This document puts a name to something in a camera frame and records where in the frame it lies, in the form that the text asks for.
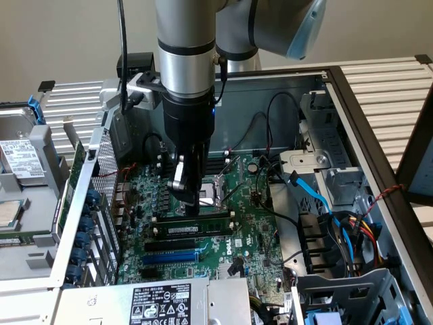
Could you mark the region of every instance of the blue expansion slot clip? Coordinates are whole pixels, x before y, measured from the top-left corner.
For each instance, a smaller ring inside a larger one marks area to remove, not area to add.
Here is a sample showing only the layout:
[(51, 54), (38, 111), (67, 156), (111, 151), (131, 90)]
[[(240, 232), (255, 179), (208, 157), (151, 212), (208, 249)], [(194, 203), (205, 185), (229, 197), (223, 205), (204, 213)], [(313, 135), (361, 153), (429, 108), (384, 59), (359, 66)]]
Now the blue expansion slot clip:
[(164, 263), (180, 263), (180, 262), (198, 262), (199, 252), (183, 251), (174, 253), (162, 253), (143, 256), (143, 264), (164, 264)]

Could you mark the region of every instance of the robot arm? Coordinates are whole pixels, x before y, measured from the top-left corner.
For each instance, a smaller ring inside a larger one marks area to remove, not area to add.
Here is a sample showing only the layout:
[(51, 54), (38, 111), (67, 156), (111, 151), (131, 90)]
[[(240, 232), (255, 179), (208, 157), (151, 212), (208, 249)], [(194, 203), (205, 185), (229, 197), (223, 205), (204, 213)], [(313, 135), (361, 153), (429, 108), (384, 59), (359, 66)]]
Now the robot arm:
[(214, 131), (214, 66), (221, 63), (215, 50), (228, 60), (248, 59), (258, 48), (302, 59), (317, 36), (325, 2), (155, 1), (166, 89), (164, 126), (176, 146), (176, 170), (168, 186), (186, 203), (188, 214), (199, 212), (198, 194)]

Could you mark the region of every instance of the green circuit board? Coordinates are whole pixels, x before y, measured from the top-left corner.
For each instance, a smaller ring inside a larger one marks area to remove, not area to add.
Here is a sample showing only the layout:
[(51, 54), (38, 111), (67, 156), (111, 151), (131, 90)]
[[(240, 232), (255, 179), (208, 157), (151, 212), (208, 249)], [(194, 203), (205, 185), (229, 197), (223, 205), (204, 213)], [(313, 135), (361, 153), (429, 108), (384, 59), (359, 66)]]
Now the green circuit board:
[[(255, 191), (256, 176), (248, 173), (249, 163), (258, 164), (258, 158), (251, 155), (242, 155), (233, 164), (224, 177), (225, 194), (241, 184), (236, 192), (224, 202), (227, 210), (235, 213), (235, 230), (229, 235), (194, 238), (196, 247), (202, 248), (199, 261), (187, 263), (167, 263), (144, 266), (142, 257), (151, 254), (145, 251), (144, 245), (153, 242), (154, 233), (152, 225), (151, 196), (157, 192), (160, 201), (169, 206), (164, 213), (166, 218), (176, 217), (179, 202), (174, 197), (167, 198), (166, 180), (158, 179), (152, 171), (141, 167), (131, 173), (129, 182), (133, 188), (130, 198), (136, 209), (141, 206), (142, 214), (137, 216), (134, 228), (130, 221), (124, 217), (120, 232), (123, 251), (122, 263), (119, 267), (118, 284), (131, 284), (157, 280), (174, 280), (184, 278), (199, 278), (208, 276), (211, 280), (224, 278), (224, 272), (233, 263), (233, 259), (242, 257), (250, 294), (258, 295), (264, 302), (282, 303), (283, 288), (277, 288), (277, 278), (283, 279), (283, 270), (280, 266), (270, 264), (265, 257), (264, 250), (272, 239), (276, 230), (275, 217), (264, 209), (256, 207), (251, 199)], [(206, 177), (204, 183), (212, 181), (214, 176)], [(259, 177), (258, 190), (264, 192), (265, 175)], [(220, 211), (215, 207), (202, 207), (201, 212), (211, 213)], [(260, 247), (258, 237), (262, 236), (264, 244)], [(272, 260), (281, 259), (279, 245), (273, 243), (269, 252)], [(145, 279), (141, 275), (142, 269), (152, 267), (158, 270), (158, 277)]]

